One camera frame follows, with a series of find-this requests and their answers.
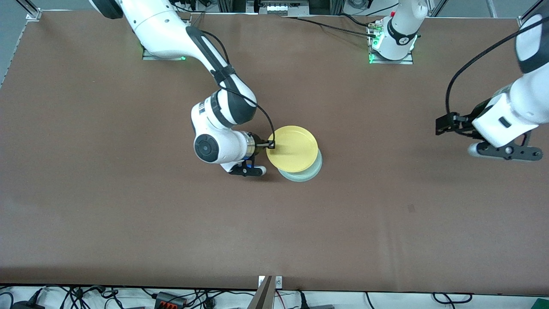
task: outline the gray floor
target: gray floor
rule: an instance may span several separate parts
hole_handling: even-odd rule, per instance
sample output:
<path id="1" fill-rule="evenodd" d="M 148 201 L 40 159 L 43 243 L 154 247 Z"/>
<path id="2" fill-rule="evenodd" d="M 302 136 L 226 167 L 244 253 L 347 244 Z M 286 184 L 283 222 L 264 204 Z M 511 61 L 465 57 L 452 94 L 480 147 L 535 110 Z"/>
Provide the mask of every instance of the gray floor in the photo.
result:
<path id="1" fill-rule="evenodd" d="M 514 18 L 524 13 L 536 0 L 492 0 L 499 18 Z M 92 9 L 88 0 L 34 0 L 42 9 Z M 360 10 L 345 6 L 349 14 L 368 14 L 388 7 L 396 0 L 374 0 L 371 9 Z M 6 75 L 15 46 L 26 20 L 26 12 L 15 0 L 0 0 L 0 81 Z M 439 16 L 444 17 L 490 17 L 486 0 L 449 0 Z"/>

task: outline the light blue plate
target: light blue plate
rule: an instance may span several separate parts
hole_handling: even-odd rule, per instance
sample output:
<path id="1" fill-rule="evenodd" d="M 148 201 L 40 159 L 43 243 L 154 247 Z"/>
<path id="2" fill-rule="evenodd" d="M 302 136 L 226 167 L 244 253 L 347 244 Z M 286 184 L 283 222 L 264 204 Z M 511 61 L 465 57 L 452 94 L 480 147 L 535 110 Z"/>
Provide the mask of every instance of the light blue plate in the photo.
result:
<path id="1" fill-rule="evenodd" d="M 320 172 L 321 167 L 322 167 L 322 155 L 320 154 L 320 149 L 319 149 L 318 155 L 316 156 L 316 160 L 306 170 L 303 170 L 297 173 L 288 173 L 281 169 L 278 169 L 278 171 L 282 174 L 282 176 L 286 177 L 287 179 L 291 181 L 296 181 L 298 183 L 302 183 L 303 181 L 313 179 L 316 176 L 316 174 Z"/>

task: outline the brown table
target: brown table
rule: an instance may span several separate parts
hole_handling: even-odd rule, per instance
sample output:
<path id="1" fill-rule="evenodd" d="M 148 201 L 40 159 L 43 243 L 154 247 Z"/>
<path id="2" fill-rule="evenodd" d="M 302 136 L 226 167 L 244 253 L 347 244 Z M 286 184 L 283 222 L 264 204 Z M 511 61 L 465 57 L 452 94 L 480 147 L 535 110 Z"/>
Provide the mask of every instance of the brown table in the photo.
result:
<path id="1" fill-rule="evenodd" d="M 264 154 L 262 178 L 202 163 L 189 115 L 217 88 L 198 61 L 142 61 L 125 20 L 45 12 L 0 91 L 0 282 L 547 293 L 549 158 L 477 159 L 434 135 L 450 77 L 515 20 L 428 19 L 414 65 L 368 64 L 363 37 L 277 16 L 199 27 L 276 127 L 316 136 L 319 175 L 291 183 Z M 458 79 L 452 110 L 518 76 L 508 43 Z M 242 129 L 269 133 L 259 113 Z"/>

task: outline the brown tabletop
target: brown tabletop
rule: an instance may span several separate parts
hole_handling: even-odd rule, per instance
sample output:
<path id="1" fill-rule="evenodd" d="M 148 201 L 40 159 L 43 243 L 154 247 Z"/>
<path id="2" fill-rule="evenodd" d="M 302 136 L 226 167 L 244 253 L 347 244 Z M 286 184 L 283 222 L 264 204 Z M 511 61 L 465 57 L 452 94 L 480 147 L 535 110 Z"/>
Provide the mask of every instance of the brown tabletop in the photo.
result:
<path id="1" fill-rule="evenodd" d="M 414 65 L 368 64 L 363 37 L 278 16 L 198 26 L 276 127 L 316 136 L 319 175 L 292 183 L 265 154 L 262 178 L 201 162 L 190 111 L 217 89 L 202 64 L 142 61 L 125 20 L 45 12 L 0 90 L 0 282 L 547 293 L 549 158 L 478 159 L 434 135 L 449 79 L 515 20 L 427 19 Z M 452 110 L 519 76 L 507 43 L 458 79 Z M 269 134 L 259 112 L 241 129 Z"/>

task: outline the yellow plate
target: yellow plate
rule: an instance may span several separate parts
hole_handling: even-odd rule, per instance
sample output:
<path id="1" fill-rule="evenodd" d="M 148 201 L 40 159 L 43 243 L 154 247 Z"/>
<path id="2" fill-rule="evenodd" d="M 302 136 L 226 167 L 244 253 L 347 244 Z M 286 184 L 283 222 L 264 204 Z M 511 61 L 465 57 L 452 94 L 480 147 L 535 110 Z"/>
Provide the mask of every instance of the yellow plate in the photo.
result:
<path id="1" fill-rule="evenodd" d="M 309 168 L 318 155 L 315 137 L 300 126 L 288 125 L 275 134 L 275 149 L 267 149 L 271 163 L 286 172 L 297 173 Z"/>

